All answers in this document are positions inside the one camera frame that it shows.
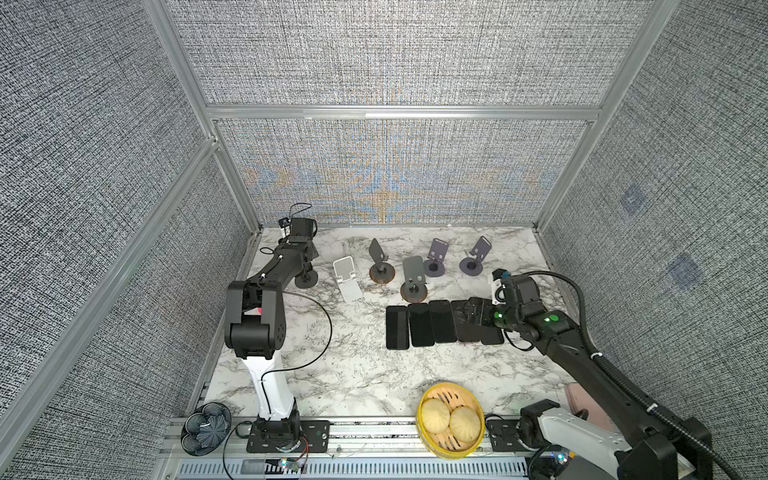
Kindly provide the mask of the black phone with purple edge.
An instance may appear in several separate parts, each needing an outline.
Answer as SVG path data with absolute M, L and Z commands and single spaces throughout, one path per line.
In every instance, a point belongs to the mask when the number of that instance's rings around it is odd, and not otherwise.
M 463 343 L 480 342 L 480 326 L 468 321 L 464 310 L 465 304 L 465 300 L 453 300 L 450 302 L 457 340 Z

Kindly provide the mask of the right arm mounting base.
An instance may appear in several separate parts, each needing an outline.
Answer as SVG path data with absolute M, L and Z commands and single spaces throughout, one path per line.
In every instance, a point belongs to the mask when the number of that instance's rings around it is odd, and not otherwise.
M 485 427 L 494 452 L 536 451 L 551 444 L 543 434 L 538 419 L 548 410 L 560 408 L 552 400 L 541 400 L 520 410 L 516 419 L 495 413 L 485 415 Z

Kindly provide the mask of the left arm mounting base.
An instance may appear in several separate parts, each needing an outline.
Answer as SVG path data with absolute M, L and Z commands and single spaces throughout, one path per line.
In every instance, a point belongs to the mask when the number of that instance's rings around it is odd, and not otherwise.
M 299 454 L 326 453 L 331 423 L 327 420 L 302 420 L 291 415 L 282 420 L 257 418 L 247 439 L 247 453 Z

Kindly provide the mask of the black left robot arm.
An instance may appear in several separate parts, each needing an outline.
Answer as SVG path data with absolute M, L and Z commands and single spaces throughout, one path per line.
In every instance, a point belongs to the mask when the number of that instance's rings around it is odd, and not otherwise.
M 247 368 L 258 398 L 258 417 L 282 421 L 295 410 L 295 397 L 282 372 L 287 320 L 284 291 L 290 283 L 309 289 L 318 282 L 312 261 L 318 252 L 307 235 L 290 235 L 273 249 L 255 275 L 233 281 L 225 302 L 225 344 Z

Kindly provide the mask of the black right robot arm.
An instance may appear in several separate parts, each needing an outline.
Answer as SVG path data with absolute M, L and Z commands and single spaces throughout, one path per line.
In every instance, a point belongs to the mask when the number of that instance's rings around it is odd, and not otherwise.
M 461 309 L 464 321 L 519 333 L 586 390 L 621 436 L 613 437 L 554 401 L 539 401 L 521 411 L 517 430 L 522 443 L 567 448 L 615 479 L 679 479 L 680 465 L 692 467 L 692 479 L 712 478 L 710 431 L 694 418 L 680 419 L 621 373 L 592 343 L 583 305 L 577 320 L 547 309 L 538 275 L 502 276 L 503 302 L 471 297 Z

